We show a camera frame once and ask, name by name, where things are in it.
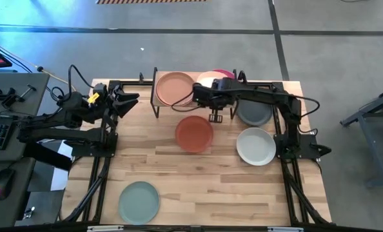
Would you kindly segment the dark grey plate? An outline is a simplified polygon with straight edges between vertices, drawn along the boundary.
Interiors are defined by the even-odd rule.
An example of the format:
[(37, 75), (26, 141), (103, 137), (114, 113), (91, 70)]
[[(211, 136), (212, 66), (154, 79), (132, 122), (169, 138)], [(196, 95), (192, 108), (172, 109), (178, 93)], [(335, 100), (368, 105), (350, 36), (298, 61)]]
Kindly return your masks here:
[(269, 104), (240, 100), (237, 115), (247, 125), (262, 126), (271, 119), (273, 111)]

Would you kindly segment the wooden shelf with black frame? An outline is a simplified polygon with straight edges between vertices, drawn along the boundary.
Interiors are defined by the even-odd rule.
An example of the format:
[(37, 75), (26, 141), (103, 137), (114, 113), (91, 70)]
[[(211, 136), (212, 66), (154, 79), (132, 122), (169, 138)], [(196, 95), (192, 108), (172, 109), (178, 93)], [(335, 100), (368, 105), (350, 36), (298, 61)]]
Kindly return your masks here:
[[(160, 101), (160, 99), (158, 98), (158, 95), (157, 95), (157, 83), (167, 73), (171, 73), (171, 72), (158, 71), (157, 67), (155, 67), (154, 71), (153, 71), (152, 94), (151, 94), (152, 96), (150, 97), (150, 104), (152, 105), (154, 115), (157, 119), (159, 118), (161, 108), (168, 108), (169, 110), (171, 110), (170, 106), (166, 105), (165, 103)], [(188, 75), (194, 81), (197, 81), (199, 76), (204, 72), (182, 72), (182, 73), (185, 73), (185, 75)], [(233, 120), (233, 118), (236, 114), (236, 109), (237, 109), (236, 104), (237, 103), (235, 103), (234, 106), (230, 106), (229, 110), (228, 110), (231, 120)], [(195, 107), (197, 107), (195, 102), (190, 101), (188, 104), (186, 104), (184, 106), (179, 106), (176, 109), (178, 109), (178, 110), (191, 110), (192, 108), (195, 108)], [(184, 114), (184, 115), (200, 115), (201, 117), (205, 117), (206, 119), (208, 119), (210, 114), (214, 114), (210, 110), (211, 109), (209, 109), (209, 108), (199, 108), (199, 109), (195, 109), (193, 111), (188, 111), (188, 112), (177, 112), (177, 111), (173, 111), (173, 110), (171, 110), (171, 111), (173, 111), (174, 113), (180, 113), (180, 114)]]

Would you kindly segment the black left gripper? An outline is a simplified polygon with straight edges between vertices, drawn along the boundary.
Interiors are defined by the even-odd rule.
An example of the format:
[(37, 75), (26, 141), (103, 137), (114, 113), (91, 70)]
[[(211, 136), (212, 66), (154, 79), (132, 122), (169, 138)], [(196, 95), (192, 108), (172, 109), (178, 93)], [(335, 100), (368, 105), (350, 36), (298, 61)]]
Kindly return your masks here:
[(120, 82), (110, 82), (110, 85), (99, 83), (94, 86), (93, 95), (98, 97), (93, 102), (93, 110), (104, 112), (106, 109), (115, 111), (120, 118), (123, 118), (137, 103), (138, 93), (121, 92)]

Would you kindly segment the terracotta orange plate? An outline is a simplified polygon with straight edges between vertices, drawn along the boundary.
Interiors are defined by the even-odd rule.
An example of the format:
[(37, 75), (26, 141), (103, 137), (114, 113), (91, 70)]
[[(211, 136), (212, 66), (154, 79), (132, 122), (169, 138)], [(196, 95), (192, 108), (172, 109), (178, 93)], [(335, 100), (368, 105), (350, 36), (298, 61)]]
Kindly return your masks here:
[(213, 141), (213, 127), (204, 118), (192, 115), (182, 119), (175, 129), (175, 141), (184, 151), (200, 153)]

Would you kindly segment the magenta plate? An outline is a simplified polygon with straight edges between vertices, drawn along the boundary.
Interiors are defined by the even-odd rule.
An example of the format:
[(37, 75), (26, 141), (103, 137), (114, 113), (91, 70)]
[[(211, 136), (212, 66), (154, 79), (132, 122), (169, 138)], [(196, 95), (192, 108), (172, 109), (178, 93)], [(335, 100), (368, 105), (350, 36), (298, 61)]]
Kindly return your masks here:
[(214, 72), (219, 72), (221, 74), (224, 74), (227, 78), (234, 79), (235, 75), (234, 73), (228, 71), (228, 70), (223, 70), (223, 69), (214, 69)]

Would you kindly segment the sage green plate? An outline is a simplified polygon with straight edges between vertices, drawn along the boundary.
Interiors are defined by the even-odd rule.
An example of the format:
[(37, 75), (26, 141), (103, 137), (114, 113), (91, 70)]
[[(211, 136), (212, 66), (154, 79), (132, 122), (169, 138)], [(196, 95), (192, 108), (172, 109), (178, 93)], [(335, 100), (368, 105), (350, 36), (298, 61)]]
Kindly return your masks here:
[(160, 196), (149, 182), (137, 181), (127, 185), (120, 194), (118, 213), (127, 223), (144, 225), (158, 213)]

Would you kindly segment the cream peach plate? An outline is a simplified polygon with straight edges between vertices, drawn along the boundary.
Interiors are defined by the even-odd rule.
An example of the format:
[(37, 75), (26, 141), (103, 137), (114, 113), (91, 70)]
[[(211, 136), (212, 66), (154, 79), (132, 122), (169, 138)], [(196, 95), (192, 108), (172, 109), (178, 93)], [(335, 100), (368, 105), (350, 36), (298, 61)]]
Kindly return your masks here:
[(227, 77), (227, 75), (221, 72), (216, 72), (216, 71), (203, 72), (198, 76), (196, 82), (205, 87), (211, 88), (212, 83), (214, 82), (215, 79), (222, 79), (225, 77)]

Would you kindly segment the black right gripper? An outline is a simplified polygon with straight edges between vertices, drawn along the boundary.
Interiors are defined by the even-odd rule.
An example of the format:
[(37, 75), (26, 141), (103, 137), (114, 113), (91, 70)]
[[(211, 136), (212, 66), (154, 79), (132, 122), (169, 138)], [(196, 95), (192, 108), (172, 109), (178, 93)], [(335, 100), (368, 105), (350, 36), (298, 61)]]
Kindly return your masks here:
[(210, 87), (195, 83), (193, 85), (193, 102), (196, 102), (200, 108), (211, 110), (209, 122), (221, 123), (222, 115), (219, 115), (219, 111), (235, 104), (236, 90), (240, 84), (239, 81), (227, 77), (214, 79)]

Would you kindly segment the grey side desk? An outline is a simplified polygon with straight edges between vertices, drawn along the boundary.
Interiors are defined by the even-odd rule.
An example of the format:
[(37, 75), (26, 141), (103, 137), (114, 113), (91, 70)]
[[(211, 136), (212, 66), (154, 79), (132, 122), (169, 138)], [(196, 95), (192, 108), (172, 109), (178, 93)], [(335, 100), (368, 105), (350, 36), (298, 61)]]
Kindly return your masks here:
[[(25, 102), (12, 105), (12, 110), (19, 116), (37, 114), (47, 84), (47, 74), (0, 73), (0, 90), (4, 92), (13, 88), (20, 95), (27, 91), (28, 85), (36, 88), (25, 95)], [(18, 216), (23, 214), (26, 193), (35, 166), (35, 159), (23, 157), (26, 144), (16, 139), (18, 132), (19, 129), (15, 128), (6, 149), (0, 150), (0, 171), (7, 167), (15, 170), (12, 192), (6, 199), (0, 200), (0, 227), (14, 226)]]

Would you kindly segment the black desk clamp tool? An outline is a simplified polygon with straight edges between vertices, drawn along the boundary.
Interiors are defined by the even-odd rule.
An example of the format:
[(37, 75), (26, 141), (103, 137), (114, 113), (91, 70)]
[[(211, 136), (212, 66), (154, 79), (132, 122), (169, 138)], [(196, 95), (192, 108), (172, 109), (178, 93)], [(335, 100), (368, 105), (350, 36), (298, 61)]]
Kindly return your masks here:
[(0, 90), (0, 101), (3, 108), (6, 110), (11, 110), (11, 106), (16, 102), (25, 102), (25, 96), (30, 92), (35, 92), (37, 89), (28, 84), (28, 89), (22, 93), (21, 95), (16, 94), (16, 90), (14, 88), (10, 88), (7, 93), (3, 93)]

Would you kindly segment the black computer mouse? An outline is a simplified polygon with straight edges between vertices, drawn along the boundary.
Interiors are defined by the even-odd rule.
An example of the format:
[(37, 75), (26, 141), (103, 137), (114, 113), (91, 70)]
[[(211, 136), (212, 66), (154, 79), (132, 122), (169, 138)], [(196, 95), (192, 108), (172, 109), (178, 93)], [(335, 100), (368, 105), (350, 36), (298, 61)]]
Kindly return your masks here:
[(11, 193), (15, 170), (6, 168), (0, 171), (0, 200), (5, 200)]

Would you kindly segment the pale grey plate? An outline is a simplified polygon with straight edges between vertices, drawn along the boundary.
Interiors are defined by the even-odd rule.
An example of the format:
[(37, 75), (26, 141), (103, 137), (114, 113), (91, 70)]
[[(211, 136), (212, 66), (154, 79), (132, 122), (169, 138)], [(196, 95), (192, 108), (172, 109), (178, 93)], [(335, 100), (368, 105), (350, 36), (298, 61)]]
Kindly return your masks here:
[(276, 154), (273, 137), (261, 128), (248, 128), (242, 131), (236, 140), (239, 157), (252, 166), (269, 164)]

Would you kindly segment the white paper sheet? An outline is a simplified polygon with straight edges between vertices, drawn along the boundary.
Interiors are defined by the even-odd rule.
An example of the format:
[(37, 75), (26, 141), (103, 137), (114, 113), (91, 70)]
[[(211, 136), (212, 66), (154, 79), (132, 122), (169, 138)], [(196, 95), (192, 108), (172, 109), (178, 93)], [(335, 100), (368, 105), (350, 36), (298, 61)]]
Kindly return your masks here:
[[(74, 158), (72, 157), (72, 151), (73, 151), (73, 148), (71, 146), (66, 145), (64, 141), (61, 142), (60, 147), (58, 149), (58, 153), (68, 157), (68, 159), (71, 162), (74, 161)], [(51, 191), (64, 190), (67, 185), (68, 174), (69, 174), (69, 171), (66, 171), (60, 168), (54, 168), (50, 190)]]

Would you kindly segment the silver metal bracket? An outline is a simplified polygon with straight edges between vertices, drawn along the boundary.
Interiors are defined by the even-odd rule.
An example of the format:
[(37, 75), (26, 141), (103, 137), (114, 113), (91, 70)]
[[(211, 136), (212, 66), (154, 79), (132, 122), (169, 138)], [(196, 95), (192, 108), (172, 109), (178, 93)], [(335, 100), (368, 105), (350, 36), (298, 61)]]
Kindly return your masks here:
[(121, 225), (98, 225), (88, 226), (86, 232), (118, 232), (124, 231), (124, 226)]
[(304, 232), (301, 227), (267, 227), (268, 232)]

